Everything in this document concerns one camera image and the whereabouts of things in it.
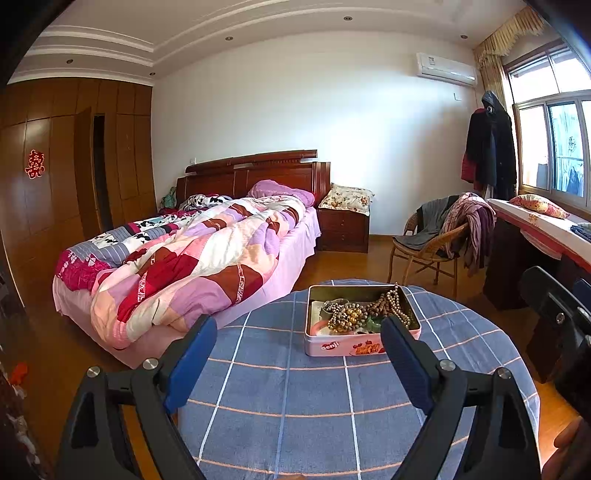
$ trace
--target air conditioner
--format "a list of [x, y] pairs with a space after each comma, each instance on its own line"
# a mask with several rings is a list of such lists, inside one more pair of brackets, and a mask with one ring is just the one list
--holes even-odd
[[417, 53], [418, 76], [476, 87], [476, 68], [454, 60], [443, 59], [426, 53]]

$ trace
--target red and yellow cushion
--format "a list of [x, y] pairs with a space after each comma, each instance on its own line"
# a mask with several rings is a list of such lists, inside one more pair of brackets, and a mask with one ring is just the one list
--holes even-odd
[[549, 201], [547, 198], [541, 197], [540, 195], [534, 195], [533, 193], [526, 193], [519, 195], [509, 200], [511, 205], [517, 205], [523, 207], [526, 210], [530, 210], [536, 213], [542, 213], [554, 218], [566, 218], [569, 213], [560, 208], [555, 203]]

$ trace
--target ceiling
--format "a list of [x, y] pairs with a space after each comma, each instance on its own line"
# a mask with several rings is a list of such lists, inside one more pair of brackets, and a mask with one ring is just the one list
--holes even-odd
[[11, 82], [92, 76], [153, 85], [219, 51], [311, 31], [395, 31], [474, 48], [524, 6], [522, 0], [76, 0], [39, 36]]

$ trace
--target red chinese character decoration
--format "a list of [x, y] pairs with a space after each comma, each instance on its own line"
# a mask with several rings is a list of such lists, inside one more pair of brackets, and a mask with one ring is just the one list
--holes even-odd
[[31, 153], [29, 153], [29, 165], [25, 168], [25, 172], [27, 172], [31, 180], [43, 175], [45, 171], [45, 167], [43, 166], [44, 159], [45, 155], [37, 150], [31, 150]]

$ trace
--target wardrobe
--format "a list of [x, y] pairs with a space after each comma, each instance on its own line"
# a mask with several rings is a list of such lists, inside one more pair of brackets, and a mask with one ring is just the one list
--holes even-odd
[[[151, 87], [94, 78], [8, 85], [0, 96], [0, 230], [25, 306], [51, 292], [66, 248], [156, 213]], [[44, 171], [30, 178], [32, 152]]]

